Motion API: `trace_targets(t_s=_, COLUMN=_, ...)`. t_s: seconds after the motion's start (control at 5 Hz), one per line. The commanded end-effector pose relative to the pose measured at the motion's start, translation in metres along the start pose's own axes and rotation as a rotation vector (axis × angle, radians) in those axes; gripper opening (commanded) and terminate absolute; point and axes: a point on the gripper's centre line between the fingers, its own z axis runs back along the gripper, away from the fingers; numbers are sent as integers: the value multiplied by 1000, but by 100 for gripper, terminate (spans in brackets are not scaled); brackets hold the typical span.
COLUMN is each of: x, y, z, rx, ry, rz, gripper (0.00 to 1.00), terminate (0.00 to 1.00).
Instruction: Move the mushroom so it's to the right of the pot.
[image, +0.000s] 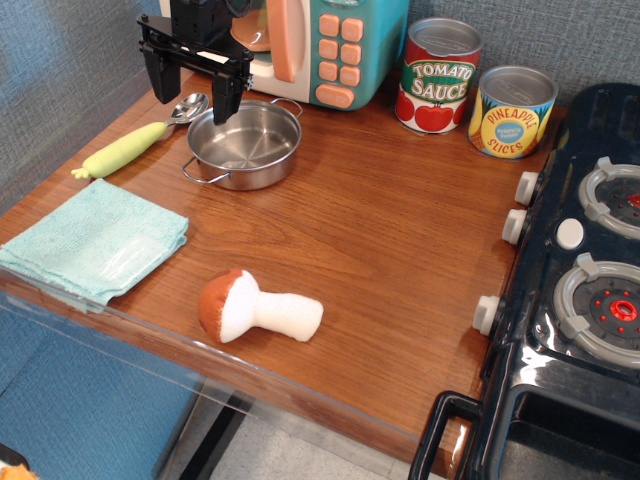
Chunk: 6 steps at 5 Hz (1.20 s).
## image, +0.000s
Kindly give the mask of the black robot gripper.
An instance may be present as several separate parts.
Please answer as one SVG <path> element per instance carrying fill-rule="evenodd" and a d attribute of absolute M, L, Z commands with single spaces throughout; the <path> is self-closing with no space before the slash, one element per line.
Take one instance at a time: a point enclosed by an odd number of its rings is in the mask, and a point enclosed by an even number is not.
<path fill-rule="evenodd" d="M 180 70 L 186 68 L 215 77 L 215 125 L 225 124 L 238 111 L 243 90 L 252 87 L 254 55 L 234 39 L 231 27 L 250 7 L 249 1 L 171 1 L 168 14 L 138 16 L 140 51 L 162 104 L 179 95 Z"/>

